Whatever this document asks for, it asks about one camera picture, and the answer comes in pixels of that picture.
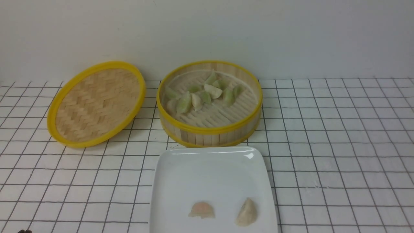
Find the dumpling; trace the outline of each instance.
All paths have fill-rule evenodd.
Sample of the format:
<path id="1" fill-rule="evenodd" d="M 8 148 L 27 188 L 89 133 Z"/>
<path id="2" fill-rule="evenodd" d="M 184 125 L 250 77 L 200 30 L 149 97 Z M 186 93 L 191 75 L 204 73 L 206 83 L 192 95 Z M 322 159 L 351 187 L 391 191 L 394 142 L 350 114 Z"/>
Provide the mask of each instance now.
<path id="1" fill-rule="evenodd" d="M 233 88 L 233 96 L 237 98 L 244 91 L 243 85 L 238 84 Z"/>
<path id="2" fill-rule="evenodd" d="M 205 104 L 211 104 L 211 97 L 210 97 L 210 94 L 208 92 L 202 91 L 200 93 L 200 98 L 203 101 L 203 103 L 205 103 Z"/>
<path id="3" fill-rule="evenodd" d="M 193 102 L 194 111 L 198 112 L 203 108 L 203 101 L 197 94 L 191 93 L 191 101 Z"/>
<path id="4" fill-rule="evenodd" d="M 214 83 L 212 84 L 213 87 L 217 87 L 221 90 L 224 90 L 226 88 L 226 84 L 224 83 L 223 80 L 216 80 L 214 81 Z"/>
<path id="5" fill-rule="evenodd" d="M 226 88 L 223 91 L 223 102 L 225 107 L 230 107 L 234 103 L 233 92 L 229 88 Z"/>
<path id="6" fill-rule="evenodd" d="M 180 94 L 178 94 L 178 92 L 174 91 L 173 89 L 166 87 L 165 88 L 165 96 L 167 96 L 167 98 L 169 100 L 179 100 L 180 99 Z"/>
<path id="7" fill-rule="evenodd" d="M 168 114 L 170 114 L 170 116 L 175 116 L 175 114 L 177 113 L 177 109 L 176 109 L 177 102 L 178 102 L 178 100 L 169 100 L 167 102 L 166 110 L 167 110 Z"/>
<path id="8" fill-rule="evenodd" d="M 199 92 L 201 90 L 203 90 L 203 87 L 201 85 L 192 85 L 191 87 L 188 88 L 188 91 L 190 93 Z"/>
<path id="9" fill-rule="evenodd" d="M 210 97 L 215 100 L 220 97 L 223 91 L 217 87 L 213 87 L 211 85 L 205 84 L 204 90 L 210 94 Z"/>
<path id="10" fill-rule="evenodd" d="M 210 76 L 204 81 L 204 84 L 211 85 L 216 80 L 217 80 L 216 72 L 214 72 L 214 70 L 212 70 Z"/>
<path id="11" fill-rule="evenodd" d="M 215 218 L 213 207 L 207 202 L 200 201 L 193 205 L 188 217 Z"/>
<path id="12" fill-rule="evenodd" d="M 190 92 L 186 92 L 183 94 L 183 96 L 180 98 L 180 100 L 177 103 L 177 113 L 187 113 L 191 108 L 191 95 Z"/>
<path id="13" fill-rule="evenodd" d="M 247 198 L 244 201 L 243 206 L 241 207 L 238 216 L 236 218 L 236 224 L 238 226 L 248 226 L 254 222 L 256 222 L 258 213 L 256 210 L 255 203 L 252 199 Z"/>

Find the square plate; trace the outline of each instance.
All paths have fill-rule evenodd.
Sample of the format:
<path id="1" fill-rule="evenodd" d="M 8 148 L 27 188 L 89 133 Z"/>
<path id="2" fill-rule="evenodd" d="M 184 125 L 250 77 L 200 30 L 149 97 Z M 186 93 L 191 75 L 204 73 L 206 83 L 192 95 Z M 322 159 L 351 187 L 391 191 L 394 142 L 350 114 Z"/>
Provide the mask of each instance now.
<path id="1" fill-rule="evenodd" d="M 250 197 L 258 218 L 247 227 L 235 224 Z M 215 218 L 190 218 L 199 201 L 209 203 Z M 160 155 L 149 221 L 150 233 L 277 233 L 277 217 L 266 166 L 252 147 L 189 148 Z"/>

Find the bamboo steamer lid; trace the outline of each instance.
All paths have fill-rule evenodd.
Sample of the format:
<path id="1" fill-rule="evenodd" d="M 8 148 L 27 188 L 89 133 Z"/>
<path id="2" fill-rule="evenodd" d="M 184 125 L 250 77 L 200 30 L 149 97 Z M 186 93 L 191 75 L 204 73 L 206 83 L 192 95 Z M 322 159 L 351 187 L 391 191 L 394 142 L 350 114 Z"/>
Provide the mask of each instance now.
<path id="1" fill-rule="evenodd" d="M 98 64 L 58 92 L 48 112 L 48 130 L 69 147 L 94 146 L 125 128 L 144 98 L 145 82 L 135 66 L 119 61 Z"/>

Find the steamer basket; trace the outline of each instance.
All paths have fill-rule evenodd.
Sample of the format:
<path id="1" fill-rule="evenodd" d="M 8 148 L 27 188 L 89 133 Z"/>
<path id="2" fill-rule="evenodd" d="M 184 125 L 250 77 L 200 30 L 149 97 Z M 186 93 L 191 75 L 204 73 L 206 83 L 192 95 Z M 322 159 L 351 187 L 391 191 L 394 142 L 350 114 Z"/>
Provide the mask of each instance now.
<path id="1" fill-rule="evenodd" d="M 48 130 L 69 147 L 94 146 L 131 122 L 145 98 L 145 82 L 128 63 L 92 66 L 70 80 L 55 96 L 48 112 Z"/>
<path id="2" fill-rule="evenodd" d="M 190 86 L 202 84 L 214 70 L 230 88 L 237 84 L 244 91 L 230 107 L 223 107 L 222 97 L 212 105 L 204 104 L 195 112 L 171 116 L 166 111 L 166 87 L 183 94 Z M 253 134 L 260 120 L 262 89 L 258 80 L 246 69 L 224 61 L 200 61 L 181 66 L 169 73 L 157 92 L 157 106 L 165 132 L 187 147 L 235 146 Z"/>

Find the yellow rim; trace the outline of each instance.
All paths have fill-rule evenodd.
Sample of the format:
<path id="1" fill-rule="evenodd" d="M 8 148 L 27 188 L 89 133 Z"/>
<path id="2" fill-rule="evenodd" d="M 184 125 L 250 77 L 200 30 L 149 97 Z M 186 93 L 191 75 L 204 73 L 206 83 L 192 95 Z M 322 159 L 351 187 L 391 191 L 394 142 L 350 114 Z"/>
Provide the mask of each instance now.
<path id="1" fill-rule="evenodd" d="M 231 65 L 234 67 L 237 67 L 241 70 L 243 70 L 244 72 L 246 72 L 248 75 L 250 75 L 252 77 L 252 79 L 256 82 L 256 84 L 259 87 L 259 92 L 260 92 L 260 98 L 259 98 L 259 103 L 257 104 L 256 108 L 253 110 L 253 112 L 248 115 L 246 118 L 244 118 L 243 120 L 236 122 L 234 124 L 231 125 L 227 125 L 227 126 L 223 126 L 223 127 L 216 127 L 216 128 L 202 128 L 202 127 L 196 127 L 196 126 L 191 126 L 191 125 L 187 125 L 183 122 L 177 121 L 176 119 L 174 119 L 173 117 L 171 117 L 166 111 L 165 109 L 162 107 L 161 105 L 161 100 L 160 100 L 160 88 L 158 88 L 157 91 L 157 95 L 156 95 L 156 104 L 158 106 L 158 110 L 160 112 L 160 114 L 165 117 L 167 119 L 167 121 L 169 123 L 171 123 L 174 127 L 177 127 L 179 129 L 183 129 L 187 132 L 191 132 L 191 133 L 198 133 L 198 134 L 221 134 L 221 133 L 227 133 L 230 131 L 234 131 L 244 125 L 246 125 L 247 123 L 250 122 L 251 119 L 253 119 L 255 117 L 255 115 L 257 114 L 258 111 L 260 111 L 260 108 L 262 106 L 262 99 L 263 99 L 263 93 L 262 93 L 262 88 L 260 87 L 260 83 L 257 80 L 257 78 L 250 73 L 248 70 L 246 70 L 245 68 L 230 63 L 230 62 L 226 62 L 226 61 L 197 61 L 197 62 L 193 62 L 193 63 L 189 63 L 183 66 L 180 66 L 178 68 L 176 68 L 175 70 L 171 71 L 169 74 L 167 74 L 167 76 L 161 81 L 160 87 L 164 84 L 164 82 L 171 78 L 172 74 L 174 74 L 176 71 L 188 67 L 188 66 L 192 66 L 192 65 L 197 65 L 197 64 L 202 64 L 202 63 L 222 63 L 222 64 L 227 64 L 227 65 Z"/>
<path id="2" fill-rule="evenodd" d="M 244 137 L 242 137 L 241 139 L 238 139 L 238 140 L 236 140 L 236 141 L 233 141 L 233 142 L 229 142 L 229 143 L 226 143 L 226 144 L 223 144 L 223 145 L 219 145 L 219 146 L 199 146 L 199 145 L 195 145 L 195 144 L 191 144 L 191 143 L 188 143 L 188 142 L 185 142 L 185 141 L 183 141 L 183 140 L 181 140 L 181 139 L 178 139 L 178 138 L 176 138 L 175 137 L 175 135 L 174 134 L 172 134 L 165 126 L 164 126 L 164 124 L 162 124 L 162 121 L 161 121 L 161 125 L 162 125 L 162 128 L 164 129 L 164 131 L 168 134 L 168 136 L 170 136 L 170 138 L 172 138 L 174 141 L 176 141 L 177 143 L 179 143 L 179 144 L 181 144 L 181 145 L 183 145 L 183 146 L 185 146 L 185 147 L 190 147 L 190 148 L 195 148 L 195 147 L 222 147 L 222 146 L 236 146 L 236 145 L 238 145 L 238 144 L 240 144 L 240 143 L 242 143 L 242 142 L 244 142 L 244 141 L 246 141 L 255 131 L 256 131 L 256 129 L 257 129 L 257 127 L 259 126 L 259 123 L 260 123 L 260 120 L 259 121 L 257 121 L 257 123 L 256 123 L 256 125 L 253 127 L 253 129 L 250 131 L 250 132 L 248 132 L 247 134 L 246 134 L 246 136 L 244 136 Z"/>
<path id="3" fill-rule="evenodd" d="M 56 121 L 55 120 L 56 120 L 56 114 L 58 112 L 59 105 L 62 103 L 65 96 L 68 94 L 68 92 L 76 84 L 78 84 L 84 78 L 86 78 L 86 77 L 90 76 L 91 74 L 96 73 L 98 71 L 106 70 L 106 69 L 112 69 L 112 68 L 121 68 L 121 69 L 128 70 L 128 71 L 132 72 L 133 74 L 135 74 L 135 76 L 137 77 L 138 83 L 140 85 L 140 95 L 138 97 L 138 101 L 137 101 L 136 105 L 134 106 L 134 109 L 131 111 L 131 113 L 125 118 L 125 120 L 121 124 L 119 124 L 117 127 L 115 127 L 114 129 L 112 129 L 108 133 L 106 133 L 106 134 L 104 134 L 104 135 L 102 135 L 98 138 L 95 138 L 95 139 L 90 140 L 90 141 L 85 141 L 85 142 L 74 142 L 74 141 L 69 141 L 69 140 L 63 138 L 59 134 L 59 132 L 56 128 Z M 142 104 L 144 103 L 145 90 L 146 90 L 146 88 L 145 88 L 144 78 L 142 77 L 140 71 L 134 65 L 131 65 L 129 63 L 122 62 L 122 61 L 110 61 L 110 62 L 105 62 L 105 63 L 101 63 L 101 64 L 98 64 L 98 65 L 92 66 L 92 67 L 82 71 L 77 76 L 72 78 L 68 83 L 66 83 L 66 85 L 57 93 L 57 95 L 53 99 L 53 101 L 50 105 L 50 108 L 49 108 L 48 118 L 47 118 L 47 125 L 48 125 L 49 133 L 51 134 L 51 136 L 56 141 L 66 145 L 66 146 L 69 146 L 69 147 L 76 147 L 76 148 L 89 147 L 89 146 L 94 146 L 94 145 L 97 145 L 101 142 L 104 142 L 104 141 L 108 140 L 109 138 L 115 136 L 117 133 L 119 133 L 122 129 L 124 129 L 134 119 L 134 117 L 139 112 Z"/>

